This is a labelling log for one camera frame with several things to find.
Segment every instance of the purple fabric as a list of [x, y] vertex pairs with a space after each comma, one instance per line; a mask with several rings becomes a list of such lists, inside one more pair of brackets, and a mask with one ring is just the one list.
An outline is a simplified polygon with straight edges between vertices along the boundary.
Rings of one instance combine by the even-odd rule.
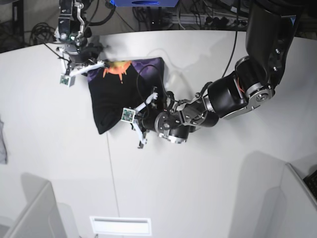
[[90, 83], [91, 80], [93, 80], [97, 76], [100, 69], [101, 68], [97, 68], [97, 69], [88, 71], [88, 77], [87, 77], [88, 83]]
[[[154, 66], [156, 66], [158, 69], [161, 69], [161, 58], [155, 58], [155, 59], [140, 59], [140, 60], [134, 60], [132, 61], [132, 65], [135, 68], [135, 70], [139, 73], [140, 70], [148, 65], [148, 64], [153, 64]], [[141, 72], [141, 76], [146, 80], [148, 76], [151, 76], [153, 74], [157, 74], [158, 71], [154, 68], [154, 67], [147, 67], [145, 68], [142, 72]]]

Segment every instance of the orange graphic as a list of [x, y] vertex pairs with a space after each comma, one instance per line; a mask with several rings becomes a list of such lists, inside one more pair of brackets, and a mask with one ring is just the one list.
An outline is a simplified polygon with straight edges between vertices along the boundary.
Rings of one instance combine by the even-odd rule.
[[121, 83], [122, 81], [122, 75], [127, 74], [127, 69], [130, 67], [132, 61], [118, 61], [118, 62], [110, 62], [109, 68], [105, 68], [104, 70], [104, 77], [106, 76], [107, 73], [111, 74], [117, 74], [119, 75]]

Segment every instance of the orange wire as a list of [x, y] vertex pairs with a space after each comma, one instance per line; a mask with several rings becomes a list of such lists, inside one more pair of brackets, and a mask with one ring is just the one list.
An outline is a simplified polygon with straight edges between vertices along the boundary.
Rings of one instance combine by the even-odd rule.
[[238, 77], [238, 88], [239, 88], [239, 90], [240, 90], [241, 92], [243, 92], [243, 93], [244, 93], [244, 90], [240, 87], [239, 77]]

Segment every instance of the black cloth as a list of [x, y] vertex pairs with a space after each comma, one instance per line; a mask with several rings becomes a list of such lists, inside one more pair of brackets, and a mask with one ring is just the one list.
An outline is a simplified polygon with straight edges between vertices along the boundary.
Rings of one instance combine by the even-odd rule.
[[[97, 76], [89, 82], [94, 120], [99, 134], [110, 130], [121, 120], [123, 108], [135, 108], [142, 103], [136, 88], [138, 72], [132, 65], [127, 69], [126, 75], [122, 75], [123, 83], [119, 75], [107, 73], [104, 78], [103, 73], [104, 69], [99, 69]], [[146, 99], [150, 91], [146, 92], [141, 76], [138, 82], [139, 90]]]

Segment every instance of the black cable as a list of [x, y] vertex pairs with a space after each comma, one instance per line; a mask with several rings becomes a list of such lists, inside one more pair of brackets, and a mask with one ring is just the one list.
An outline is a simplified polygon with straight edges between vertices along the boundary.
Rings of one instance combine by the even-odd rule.
[[140, 90], [139, 90], [139, 77], [140, 77], [141, 73], [143, 72], [143, 70], [145, 70], [147, 67], [153, 67], [153, 68], [155, 68], [155, 69], [158, 71], [158, 76], [159, 76], [160, 82], [161, 82], [161, 84], [162, 84], [162, 89], [163, 89], [163, 93], [165, 94], [165, 96], [166, 96], [167, 98], [169, 98], [172, 102], [175, 102], [175, 103], [178, 103], [178, 102], [179, 102], [179, 101], [175, 100], [174, 97], [171, 97], [171, 96], [167, 93], [167, 91], [166, 91], [166, 89], [165, 89], [165, 86], [164, 86], [163, 78], [162, 78], [162, 76], [161, 76], [161, 74], [160, 74], [160, 70], [159, 70], [155, 65], [153, 65], [153, 64], [148, 64], [148, 65], [146, 65], [146, 66], [143, 66], [142, 69], [139, 71], [138, 76], [137, 76], [137, 80], [136, 80], [136, 81], [137, 81], [136, 83], [137, 83], [137, 91], [138, 91], [138, 94], [139, 94], [140, 98], [142, 99], [143, 103], [145, 104], [145, 106], [146, 106], [146, 108], [147, 108], [147, 111], [148, 111], [148, 114], [147, 114], [146, 117], [144, 117], [143, 119], [148, 118], [148, 116], [150, 115], [150, 109], [149, 109], [149, 107], [148, 107], [148, 104], [147, 104], [146, 100], [144, 100], [144, 98], [143, 98], [143, 96], [142, 96], [142, 94], [141, 94], [141, 92], [140, 92]]
[[134, 6], [132, 8], [132, 12], [133, 12], [134, 18], [139, 23], [139, 31], [141, 30], [141, 23], [144, 23], [145, 27], [146, 27], [146, 30], [149, 31], [149, 26], [148, 26], [148, 21], [147, 21], [148, 16], [147, 15], [144, 16], [144, 14], [145, 14], [144, 8], [143, 7]]
[[197, 21], [196, 14], [198, 15], [198, 17], [199, 17], [199, 28], [202, 29], [202, 20], [201, 20], [201, 17], [200, 17], [200, 14], [199, 14], [199, 11], [198, 11], [198, 8], [197, 8], [197, 5], [196, 5], [197, 0], [192, 0], [192, 2], [193, 2], [193, 4], [191, 6], [191, 12], [195, 15], [195, 19], [196, 19], [197, 25], [198, 25], [198, 21]]
[[227, 67], [226, 67], [226, 69], [225, 69], [225, 71], [224, 71], [224, 73], [223, 73], [223, 75], [222, 75], [222, 78], [226, 75], [226, 73], [227, 73], [227, 70], [228, 70], [228, 68], [229, 68], [229, 66], [230, 66], [230, 63], [231, 63], [231, 61], [232, 61], [232, 57], [233, 57], [233, 55], [234, 55], [234, 51], [235, 51], [235, 49], [236, 49], [236, 44], [237, 44], [237, 38], [238, 38], [238, 28], [239, 28], [239, 24], [238, 24], [238, 22], [239, 22], [239, 11], [240, 11], [240, 4], [241, 4], [241, 0], [238, 0], [238, 8], [237, 8], [237, 19], [236, 19], [236, 24], [237, 24], [237, 26], [236, 26], [236, 34], [235, 34], [235, 37], [234, 37], [234, 44], [233, 44], [233, 49], [232, 49], [232, 53], [231, 53], [231, 56], [230, 56], [230, 60], [229, 60], [229, 62], [228, 62], [228, 65], [227, 65]]
[[52, 51], [55, 55], [57, 55], [57, 57], [59, 59], [62, 59], [64, 61], [67, 61], [68, 63], [70, 63], [70, 61], [68, 59], [65, 59], [64, 57], [60, 56], [58, 53], [56, 53], [54, 50], [52, 50], [47, 44], [43, 43], [50, 51]]
[[26, 42], [22, 42], [21, 40], [19, 40], [15, 35], [10, 34], [9, 32], [7, 32], [3, 26], [0, 25], [0, 31], [3, 32], [4, 34], [7, 35], [7, 37], [14, 39], [17, 43], [19, 43], [22, 47], [25, 46], [30, 46], [28, 43]]
[[203, 96], [203, 94], [206, 92], [206, 90], [208, 89], [208, 86], [209, 85], [211, 85], [212, 84], [212, 82], [208, 82], [208, 83], [206, 83], [204, 86], [203, 86], [203, 88], [202, 88], [202, 90], [200, 91], [200, 95], [201, 96]]
[[98, 22], [91, 22], [92, 21], [92, 19], [91, 19], [89, 21], [90, 22], [90, 24], [89, 24], [90, 26], [101, 26], [101, 25], [104, 25], [106, 22], [108, 22], [112, 18], [113, 14], [115, 12], [116, 6], [112, 5], [111, 3], [106, 1], [106, 7], [111, 9], [109, 15], [104, 20], [98, 21]]
[[133, 28], [132, 28], [132, 26], [130, 26], [123, 18], [122, 18], [122, 16], [116, 11], [115, 12], [120, 18], [121, 18], [121, 20], [133, 31], [133, 32], [136, 32], [136, 30], [134, 30]]
[[48, 43], [50, 41], [55, 41], [55, 29], [49, 26], [45, 22], [40, 22], [36, 24], [30, 34], [29, 44], [30, 45], [38, 45], [42, 42]]

